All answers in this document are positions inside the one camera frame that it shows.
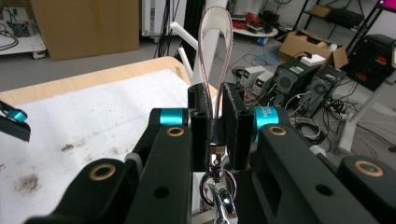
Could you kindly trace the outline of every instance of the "metal ring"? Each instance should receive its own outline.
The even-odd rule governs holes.
[[[369,161],[355,161],[354,165],[358,169],[358,171],[364,173],[365,175],[370,175],[370,176],[373,176],[373,177],[380,177],[380,176],[384,175],[384,171],[381,169],[381,167],[375,165],[372,162],[369,162]],[[362,167],[363,165],[371,166],[375,170],[374,171],[366,170],[366,169],[364,169]]]
[[[284,128],[281,127],[277,127],[277,126],[271,126],[270,127],[270,133],[274,134],[274,135],[285,135],[286,134],[286,130]]]
[[[168,130],[166,130],[166,133],[169,136],[178,137],[178,136],[181,136],[184,133],[184,129],[179,128],[179,127],[173,127],[173,128],[169,128]]]
[[[97,174],[97,172],[100,169],[107,169],[107,172],[105,172],[102,175],[99,175],[99,174]],[[101,180],[105,180],[105,179],[108,179],[109,177],[113,176],[114,173],[116,173],[116,167],[113,164],[102,163],[102,164],[96,165],[95,167],[93,167],[91,169],[90,179],[95,180],[95,181],[101,181]]]
[[[221,169],[221,171],[225,172],[225,177],[230,181],[230,183],[232,185],[233,200],[235,200],[236,189],[237,189],[236,180],[233,177],[233,174],[231,174],[231,172],[229,172],[228,170]],[[199,192],[200,192],[202,201],[204,201],[204,203],[206,203],[207,205],[213,207],[213,205],[215,205],[215,204],[213,203],[212,200],[207,198],[207,195],[206,195],[206,192],[205,192],[206,182],[209,179],[209,177],[210,177],[210,173],[204,174],[204,176],[201,179],[201,182],[199,183]]]

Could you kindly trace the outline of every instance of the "floor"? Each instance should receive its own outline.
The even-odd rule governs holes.
[[[265,46],[259,46],[254,37],[235,35],[233,39],[233,53],[229,67],[236,68],[250,67],[254,65],[264,65],[269,71],[275,72],[276,67],[281,63],[277,58],[277,50],[280,46],[275,40],[270,39]],[[170,56],[173,56],[180,43],[178,37],[174,37],[170,47]],[[225,55],[224,43],[221,39],[218,43],[215,59],[213,62],[209,82],[217,86],[218,77],[223,65]],[[0,91],[9,91],[21,87],[48,82],[60,78],[77,76],[92,71],[102,70],[110,67],[120,66],[127,63],[136,63],[152,59],[154,57],[156,44],[150,38],[141,38],[139,50],[111,55],[96,56],[83,59],[53,62],[50,57],[33,60],[29,54],[17,54],[0,56]],[[229,69],[226,81],[235,82],[237,79]],[[337,89],[336,94],[342,96],[351,92],[353,84],[349,83],[341,89]],[[359,108],[364,102],[364,94],[360,94],[359,89],[349,100],[355,102]],[[321,146],[330,150],[328,158],[335,164],[345,157],[345,155],[334,150],[338,144],[343,123],[325,114],[315,116],[317,123],[324,129],[325,123],[331,126],[329,136],[332,141],[324,141]],[[352,153],[374,157],[396,170],[396,154],[389,151],[389,147],[396,144],[396,113],[393,108],[378,105],[370,110],[367,116],[360,122],[362,126],[380,134],[386,140],[369,133],[362,128],[358,128],[355,134]]]

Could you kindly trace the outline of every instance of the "cardboard box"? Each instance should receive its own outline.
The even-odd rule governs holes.
[[[312,14],[321,18],[326,18],[331,11],[332,11],[332,7],[330,6],[313,5],[311,9]]]
[[[335,43],[305,30],[293,31],[286,35],[283,44],[280,46],[279,58],[283,61],[289,61],[294,57],[304,55],[303,52],[306,51],[311,54],[318,54],[326,59],[321,66],[322,68],[329,64],[341,68],[348,63],[346,49],[344,46],[336,44],[337,48],[331,51],[329,50],[330,44]]]
[[[31,0],[54,61],[139,48],[137,0]]]

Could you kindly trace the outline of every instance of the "black bag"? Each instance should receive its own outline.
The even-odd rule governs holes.
[[[326,19],[346,28],[356,28],[364,20],[364,17],[353,11],[348,11],[343,8],[334,8]]]

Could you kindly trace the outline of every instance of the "white paper sheet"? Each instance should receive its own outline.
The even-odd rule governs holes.
[[[0,223],[47,215],[91,161],[123,161],[153,107],[187,107],[188,85],[169,70],[16,106],[31,141],[0,133]]]

